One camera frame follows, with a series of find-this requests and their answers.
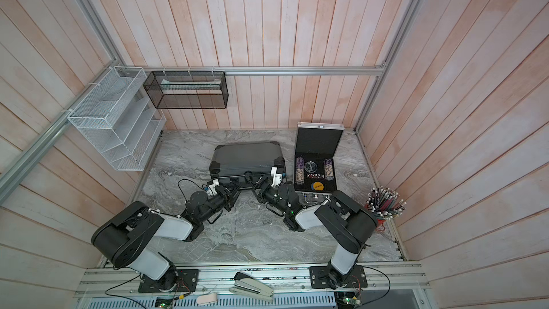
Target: cable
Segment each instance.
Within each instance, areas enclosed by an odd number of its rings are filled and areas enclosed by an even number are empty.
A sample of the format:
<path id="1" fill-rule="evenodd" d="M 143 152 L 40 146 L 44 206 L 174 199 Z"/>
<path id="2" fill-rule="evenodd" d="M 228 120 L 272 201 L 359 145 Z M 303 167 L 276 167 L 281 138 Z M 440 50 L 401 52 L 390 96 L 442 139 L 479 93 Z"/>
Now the cable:
<path id="1" fill-rule="evenodd" d="M 132 217 L 129 217 L 127 219 L 125 219 L 124 221 L 122 221 L 122 223 L 120 223 L 120 225 L 123 225 L 124 223 L 126 223 L 126 225 L 129 225 L 131 227 L 131 225 L 133 223 L 128 223 L 129 221 L 135 221 L 135 220 L 138 220 L 139 217 L 136 217 L 136 216 L 132 216 Z"/>
<path id="2" fill-rule="evenodd" d="M 111 294 L 107 294 L 107 293 L 106 293 L 107 291 L 113 290 L 114 288 L 118 288 L 119 286 L 122 286 L 122 285 L 124 285 L 124 284 L 126 284 L 126 283 L 129 283 L 129 282 L 131 282 L 132 280 L 135 280 L 135 279 L 139 278 L 140 276 L 141 276 L 141 275 L 139 275 L 139 276 L 137 276 L 137 277 L 134 277 L 134 278 L 132 278 L 132 279 L 130 279 L 130 280 L 127 280 L 127 281 L 123 282 L 122 284 L 118 284 L 118 285 L 116 285 L 116 286 L 113 286 L 113 287 L 110 288 L 110 289 L 106 289 L 106 290 L 105 290 L 105 294 L 106 294 L 107 296 L 125 298 L 125 299 L 127 299 L 127 300 L 130 300 L 130 301 L 133 301 L 133 302 L 139 304 L 139 306 L 143 307 L 144 309 L 147 309 L 146 306 L 142 305 L 141 303 L 139 303 L 138 301 L 136 301 L 136 300 L 134 300 L 134 299 L 132 299 L 132 298 L 125 297 L 125 296 L 120 296 L 120 295 L 111 295 Z"/>
<path id="3" fill-rule="evenodd" d="M 210 224 L 214 224 L 215 221 L 217 221 L 217 219 L 221 217 L 222 213 L 223 213 L 223 208 L 221 208 L 221 212 L 219 213 L 219 215 L 217 215 L 217 217 L 215 218 L 215 220 L 213 222 L 210 222 L 210 219 L 207 219 L 206 221 Z"/>
<path id="4" fill-rule="evenodd" d="M 174 291 L 174 297 L 172 297 L 172 300 L 170 302 L 170 304 L 173 306 L 174 305 L 174 301 L 175 301 L 175 294 L 177 293 L 177 291 L 179 290 L 179 282 L 177 282 L 177 287 L 175 288 L 175 291 Z"/>
<path id="5" fill-rule="evenodd" d="M 207 292 L 205 294 L 202 294 L 202 296 L 209 295 L 210 293 L 212 293 L 215 290 L 215 288 L 217 287 L 217 285 L 219 285 L 219 284 L 216 284 L 213 289 L 211 289 L 209 292 Z"/>
<path id="6" fill-rule="evenodd" d="M 193 181 L 190 180 L 190 179 L 186 179 L 186 178 L 181 179 L 180 181 L 177 182 L 177 187 L 179 188 L 179 191 L 181 191 L 181 194 L 183 195 L 183 198 L 185 198 L 185 202 L 189 202 L 189 200 L 187 199 L 187 196 L 185 196 L 185 194 L 183 193 L 183 190 L 181 189 L 181 186 L 179 185 L 179 183 L 182 182 L 182 181 L 191 182 L 191 183 L 193 183 L 194 185 L 196 185 L 196 187 L 198 187 L 199 189 L 204 190 L 204 189 L 201 188 L 197 183 L 193 182 Z"/>
<path id="7" fill-rule="evenodd" d="M 357 282 L 359 282 L 359 297 L 360 297 L 360 302 L 362 303 L 362 287 L 360 285 L 360 280 L 359 278 L 356 278 L 356 276 L 353 276 L 353 277 L 356 279 Z"/>
<path id="8" fill-rule="evenodd" d="M 362 305 L 360 305 L 360 307 L 357 307 L 356 309 L 361 309 L 361 308 L 363 308 L 363 307 L 364 307 L 365 305 L 367 305 L 367 304 L 370 304 L 370 303 L 372 303 L 372 302 L 375 302 L 375 301 L 377 301 L 377 300 L 382 299 L 383 297 L 387 296 L 387 294 L 389 293 L 389 291 L 391 291 L 391 280 L 389 279 L 389 277 L 388 277 L 385 273 L 383 273 L 383 272 L 381 272 L 380 270 L 377 270 L 377 269 L 375 269 L 375 268 L 373 268 L 373 267 L 368 267 L 368 266 L 362 266 L 362 267 L 366 267 L 366 268 L 369 268 L 370 270 L 378 271 L 378 272 L 380 272 L 382 275 L 384 275 L 385 278 L 387 278 L 387 281 L 389 282 L 389 288 L 387 289 L 387 292 L 384 293 L 383 296 L 381 296 L 380 298 L 376 298 L 376 299 L 374 299 L 374 300 L 371 300 L 371 301 L 368 301 L 368 302 L 366 302 L 366 303 L 363 303 Z"/>
<path id="9" fill-rule="evenodd" d="M 254 181 L 252 177 L 247 177 L 246 175 L 250 173 L 251 175 L 253 175 L 254 173 L 252 171 L 246 171 L 244 172 L 244 182 L 248 183 L 251 185 L 252 189 L 255 189 L 255 185 L 252 184 L 252 182 Z"/>
<path id="10" fill-rule="evenodd" d="M 274 209 L 271 209 L 269 208 L 267 205 L 269 205 L 271 203 L 265 203 L 265 209 L 269 210 L 270 212 L 274 213 L 276 216 L 279 216 L 279 217 L 284 217 L 284 214 L 279 214 L 278 212 L 276 212 Z"/>
<path id="11" fill-rule="evenodd" d="M 183 281 L 183 279 L 181 279 L 181 283 L 183 284 L 183 286 L 185 287 L 185 289 L 187 289 L 187 291 L 189 293 L 192 293 L 192 291 L 189 290 L 189 287 L 187 285 L 185 285 L 185 282 Z"/>

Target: poker chip case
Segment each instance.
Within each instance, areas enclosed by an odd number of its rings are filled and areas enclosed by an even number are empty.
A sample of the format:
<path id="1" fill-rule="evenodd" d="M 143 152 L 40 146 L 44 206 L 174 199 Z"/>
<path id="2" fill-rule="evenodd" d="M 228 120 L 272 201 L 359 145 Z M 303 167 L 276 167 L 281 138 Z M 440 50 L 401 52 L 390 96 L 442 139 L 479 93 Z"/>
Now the poker chip case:
<path id="1" fill-rule="evenodd" d="M 345 128 L 341 124 L 298 123 L 294 150 L 294 188 L 304 194 L 337 190 L 334 154 Z"/>

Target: gray marble surface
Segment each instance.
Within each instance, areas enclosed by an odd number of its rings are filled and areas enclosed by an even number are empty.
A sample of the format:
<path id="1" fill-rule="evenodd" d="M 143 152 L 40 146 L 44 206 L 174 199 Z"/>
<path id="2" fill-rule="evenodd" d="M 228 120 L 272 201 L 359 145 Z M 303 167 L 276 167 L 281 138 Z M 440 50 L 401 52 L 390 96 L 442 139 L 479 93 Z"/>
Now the gray marble surface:
<path id="1" fill-rule="evenodd" d="M 141 195 L 150 207 L 172 215 L 183 212 L 185 200 L 177 187 L 182 178 L 205 183 L 214 148 L 220 144 L 278 141 L 286 159 L 288 179 L 293 175 L 294 129 L 277 130 L 185 130 L 165 132 Z M 364 203 L 373 179 L 352 131 L 346 130 L 334 156 L 338 189 Z M 182 182 L 189 197 L 198 188 Z M 399 261 L 397 245 L 387 229 L 368 240 L 359 261 Z M 235 207 L 193 242 L 155 237 L 149 243 L 173 262 L 327 262 L 337 243 L 324 227 L 302 233 L 289 231 L 282 219 L 259 205 L 251 191 L 243 191 Z"/>

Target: mesh shelf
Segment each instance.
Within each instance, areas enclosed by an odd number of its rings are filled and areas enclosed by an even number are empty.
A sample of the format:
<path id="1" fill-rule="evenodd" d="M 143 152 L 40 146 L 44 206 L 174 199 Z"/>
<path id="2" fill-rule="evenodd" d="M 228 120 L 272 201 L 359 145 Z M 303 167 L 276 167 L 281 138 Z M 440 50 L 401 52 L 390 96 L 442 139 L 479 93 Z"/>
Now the mesh shelf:
<path id="1" fill-rule="evenodd" d="M 142 68 L 112 68 L 69 116 L 114 169 L 143 170 L 166 122 L 149 98 L 134 99 L 144 81 Z"/>
<path id="2" fill-rule="evenodd" d="M 113 67 L 69 116 L 77 128 L 113 129 L 139 87 L 145 72 L 138 67 Z"/>
<path id="3" fill-rule="evenodd" d="M 145 168 L 150 153 L 153 151 L 154 142 L 158 139 L 158 135 L 162 131 L 162 127 L 166 123 L 166 117 L 162 115 L 160 120 L 150 120 L 145 128 L 141 139 L 137 143 L 134 152 L 120 161 L 112 163 L 114 169 L 118 171 L 140 171 Z"/>

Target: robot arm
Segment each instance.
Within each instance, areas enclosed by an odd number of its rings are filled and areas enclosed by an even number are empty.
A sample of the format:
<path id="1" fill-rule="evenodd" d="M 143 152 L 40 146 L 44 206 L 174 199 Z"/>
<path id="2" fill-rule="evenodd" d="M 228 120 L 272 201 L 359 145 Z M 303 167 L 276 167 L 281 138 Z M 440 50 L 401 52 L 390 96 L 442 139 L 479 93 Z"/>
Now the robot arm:
<path id="1" fill-rule="evenodd" d="M 169 292 L 176 285 L 176 268 L 147 244 L 152 237 L 185 240 L 192 230 L 188 220 L 162 214 L 136 201 L 97 229 L 91 242 L 115 268 L 133 268 L 159 290 Z"/>
<path id="2" fill-rule="evenodd" d="M 324 284 L 333 288 L 347 284 L 360 250 L 377 227 L 377 220 L 341 191 L 334 192 L 320 205 L 305 208 L 291 184 L 281 184 L 275 189 L 277 182 L 278 179 L 261 177 L 251 184 L 257 200 L 283 217 L 292 231 L 324 225 L 338 242 L 326 267 Z M 92 244 L 115 268 L 130 267 L 143 273 L 144 280 L 158 290 L 173 291 L 178 281 L 175 266 L 147 244 L 152 237 L 193 241 L 204 230 L 203 222 L 223 209 L 230 211 L 240 193 L 238 185 L 229 190 L 215 181 L 209 188 L 208 193 L 193 193 L 185 211 L 177 216 L 160 213 L 139 201 L 131 203 L 93 234 Z"/>

